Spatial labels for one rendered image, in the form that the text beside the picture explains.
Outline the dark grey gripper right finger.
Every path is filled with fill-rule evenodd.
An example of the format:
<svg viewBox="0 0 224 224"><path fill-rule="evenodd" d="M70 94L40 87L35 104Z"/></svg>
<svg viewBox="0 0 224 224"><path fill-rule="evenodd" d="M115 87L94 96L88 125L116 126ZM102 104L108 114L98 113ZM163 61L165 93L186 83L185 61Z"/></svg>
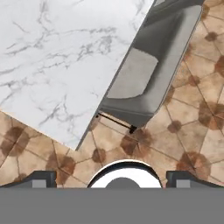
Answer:
<svg viewBox="0 0 224 224"><path fill-rule="evenodd" d="M166 179L166 186L172 188L220 187L214 183L196 178L189 171L168 171Z"/></svg>

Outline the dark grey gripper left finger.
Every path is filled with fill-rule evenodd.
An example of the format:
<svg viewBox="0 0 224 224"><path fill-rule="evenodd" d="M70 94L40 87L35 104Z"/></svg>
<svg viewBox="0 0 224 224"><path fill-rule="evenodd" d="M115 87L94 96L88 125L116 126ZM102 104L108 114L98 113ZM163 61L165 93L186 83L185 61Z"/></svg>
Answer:
<svg viewBox="0 0 224 224"><path fill-rule="evenodd" d="M1 188L56 188L56 171L33 171L23 180L1 185Z"/></svg>

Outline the white and black round object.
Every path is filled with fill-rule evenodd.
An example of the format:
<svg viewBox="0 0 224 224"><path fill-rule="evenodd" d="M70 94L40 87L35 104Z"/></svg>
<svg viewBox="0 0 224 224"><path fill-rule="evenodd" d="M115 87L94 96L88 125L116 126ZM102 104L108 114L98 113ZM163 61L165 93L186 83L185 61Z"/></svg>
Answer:
<svg viewBox="0 0 224 224"><path fill-rule="evenodd" d="M150 165L136 159L121 159L104 165L89 181L88 188L162 188Z"/></svg>

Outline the stainless steel dishwasher door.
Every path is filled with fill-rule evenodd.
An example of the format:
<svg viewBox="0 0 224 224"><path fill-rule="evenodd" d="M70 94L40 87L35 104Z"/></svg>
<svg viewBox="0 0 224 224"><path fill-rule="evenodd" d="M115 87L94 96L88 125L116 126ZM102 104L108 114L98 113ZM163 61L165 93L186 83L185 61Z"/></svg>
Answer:
<svg viewBox="0 0 224 224"><path fill-rule="evenodd" d="M154 5L97 108L143 127L160 109L200 20L205 0L164 0Z"/></svg>

